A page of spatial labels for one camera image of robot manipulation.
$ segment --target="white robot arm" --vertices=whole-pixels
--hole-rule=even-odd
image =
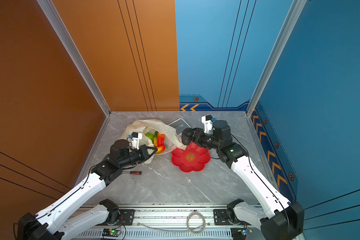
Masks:
[[[237,199],[227,205],[232,224],[241,221],[259,228],[267,240],[291,240],[302,233],[304,209],[298,202],[291,203],[261,174],[246,149],[233,142],[226,121],[210,115],[202,118],[205,129],[187,128],[182,133],[185,145],[194,142],[200,147],[216,149],[219,159],[226,163],[250,188],[263,209]],[[127,140],[117,140],[102,162],[91,169],[89,175],[72,190],[35,216],[27,213],[18,223],[17,240],[69,240],[86,229],[104,221],[115,222],[118,206],[106,199],[99,205],[75,218],[67,219],[90,197],[104,189],[121,173],[122,168],[148,160],[157,148],[142,145],[134,133],[134,149]]]

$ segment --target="screwdriver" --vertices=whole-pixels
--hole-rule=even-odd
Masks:
[[[141,175],[141,171],[130,171],[130,172],[123,172],[123,173],[129,173],[132,175]]]

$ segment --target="red plate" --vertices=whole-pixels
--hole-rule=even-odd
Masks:
[[[211,158],[206,155],[205,149],[191,142],[185,150],[176,148],[172,151],[172,163],[183,172],[200,172],[209,163]]]

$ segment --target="gray marble surface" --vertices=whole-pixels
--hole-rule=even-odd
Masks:
[[[209,114],[228,122],[232,134],[248,149],[252,161],[266,176],[245,113],[240,111],[112,112],[90,166],[99,163],[109,153],[110,146],[135,120],[158,119],[169,124],[183,118],[191,128],[204,128],[201,117]],[[210,152],[212,157],[217,157],[215,150]],[[142,171],[142,175],[122,174],[86,204],[98,204],[104,199],[122,204],[227,204],[238,198],[250,204],[258,203],[244,182],[220,160],[211,159],[201,172],[183,173],[172,164],[171,156],[171,153],[155,156],[151,163],[139,164],[133,170]]]

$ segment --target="blue wall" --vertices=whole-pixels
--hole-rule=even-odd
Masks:
[[[304,208],[360,189],[360,1],[307,1],[260,98],[298,178]],[[360,192],[306,210],[306,218],[360,204]],[[360,207],[304,228],[360,218]],[[360,239],[360,221],[304,231]]]
[[[200,95],[215,108],[235,108],[248,101],[291,3],[176,0],[180,95]]]

